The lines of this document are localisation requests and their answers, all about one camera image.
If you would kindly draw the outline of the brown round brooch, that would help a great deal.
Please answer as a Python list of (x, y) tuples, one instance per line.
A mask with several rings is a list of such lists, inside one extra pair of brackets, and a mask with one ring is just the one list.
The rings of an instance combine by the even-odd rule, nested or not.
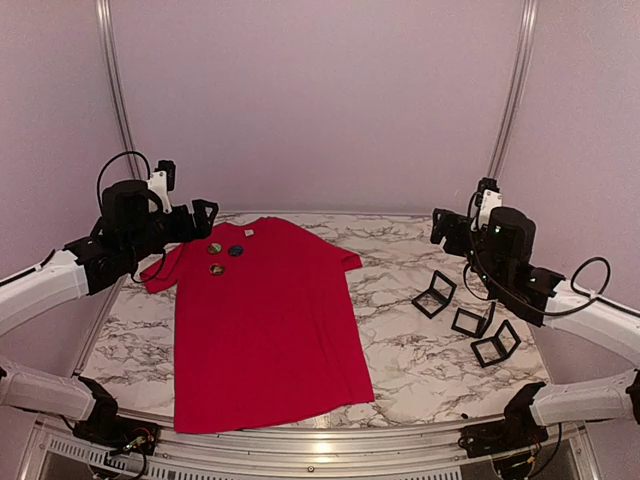
[(221, 276), (225, 273), (226, 268), (224, 265), (216, 263), (210, 266), (209, 271), (213, 276)]

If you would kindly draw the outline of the red t-shirt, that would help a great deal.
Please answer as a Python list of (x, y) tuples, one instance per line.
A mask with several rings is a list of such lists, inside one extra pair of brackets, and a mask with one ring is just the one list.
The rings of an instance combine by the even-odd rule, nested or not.
[[(231, 257), (232, 245), (244, 253)], [(221, 276), (209, 271), (216, 263)], [(175, 292), (175, 430), (264, 428), (372, 402), (346, 279), (361, 265), (355, 252), (265, 217), (219, 224), (145, 269), (147, 292)]]

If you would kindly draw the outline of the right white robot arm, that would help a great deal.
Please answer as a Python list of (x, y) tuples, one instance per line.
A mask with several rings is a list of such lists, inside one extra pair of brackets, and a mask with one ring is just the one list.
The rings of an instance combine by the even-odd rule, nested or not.
[(583, 290), (574, 279), (531, 265), (535, 232), (535, 223), (511, 207), (492, 208), (486, 221), (472, 212), (436, 209), (431, 241), (465, 258), (488, 298), (516, 317), (595, 343), (633, 368), (578, 383), (529, 383), (507, 403), (496, 425), (463, 433), (466, 446), (487, 442), (515, 448), (564, 422), (639, 419), (638, 311), (608, 300), (601, 291)]

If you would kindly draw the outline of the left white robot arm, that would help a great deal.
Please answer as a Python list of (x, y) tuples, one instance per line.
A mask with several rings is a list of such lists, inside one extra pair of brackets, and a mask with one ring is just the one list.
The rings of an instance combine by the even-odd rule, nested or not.
[[(146, 174), (142, 180), (98, 188), (100, 216), (87, 236), (2, 280), (3, 334), (133, 276), (147, 257), (165, 257), (169, 244), (190, 243), (212, 233), (217, 203), (196, 199), (190, 206), (172, 205), (173, 161), (161, 160)], [(76, 436), (107, 446), (119, 444), (129, 434), (117, 401), (98, 382), (53, 375), (7, 358), (1, 360), (1, 403), (72, 421)]]

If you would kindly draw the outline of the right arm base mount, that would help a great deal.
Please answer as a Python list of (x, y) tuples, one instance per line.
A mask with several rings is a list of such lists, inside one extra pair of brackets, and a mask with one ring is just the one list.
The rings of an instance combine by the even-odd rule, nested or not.
[(469, 458), (477, 458), (537, 446), (548, 439), (547, 429), (535, 423), (529, 406), (513, 400), (503, 419), (464, 427), (458, 446)]

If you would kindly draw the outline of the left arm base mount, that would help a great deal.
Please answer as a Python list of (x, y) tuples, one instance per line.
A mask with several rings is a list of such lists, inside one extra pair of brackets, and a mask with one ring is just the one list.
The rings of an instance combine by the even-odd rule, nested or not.
[(123, 417), (115, 399), (96, 400), (87, 420), (75, 421), (75, 437), (111, 449), (111, 456), (138, 453), (151, 456), (156, 448), (160, 426), (156, 423)]

